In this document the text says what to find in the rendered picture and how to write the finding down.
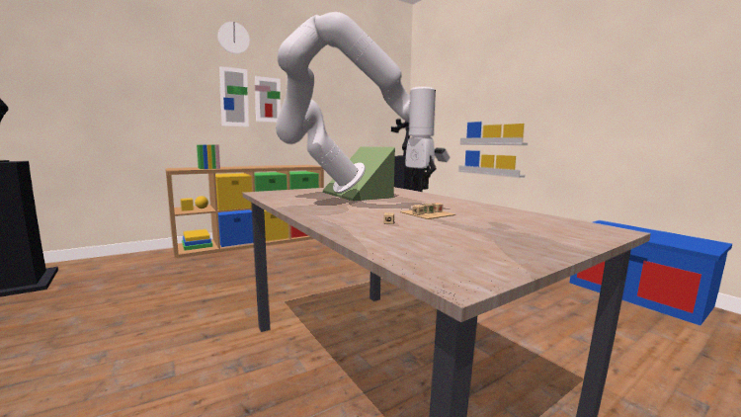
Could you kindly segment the tan square mat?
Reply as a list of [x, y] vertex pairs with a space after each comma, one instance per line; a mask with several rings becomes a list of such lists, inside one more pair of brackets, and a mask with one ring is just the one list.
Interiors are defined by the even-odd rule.
[[439, 217], [445, 217], [445, 216], [455, 215], [455, 213], [450, 213], [450, 212], [445, 212], [445, 211], [433, 212], [433, 213], [424, 213], [424, 214], [420, 214], [420, 215], [413, 214], [412, 213], [412, 210], [405, 210], [405, 211], [401, 211], [401, 212], [402, 213], [406, 213], [406, 214], [410, 214], [410, 215], [413, 215], [413, 216], [425, 218], [425, 219], [432, 219], [432, 218], [439, 218]]

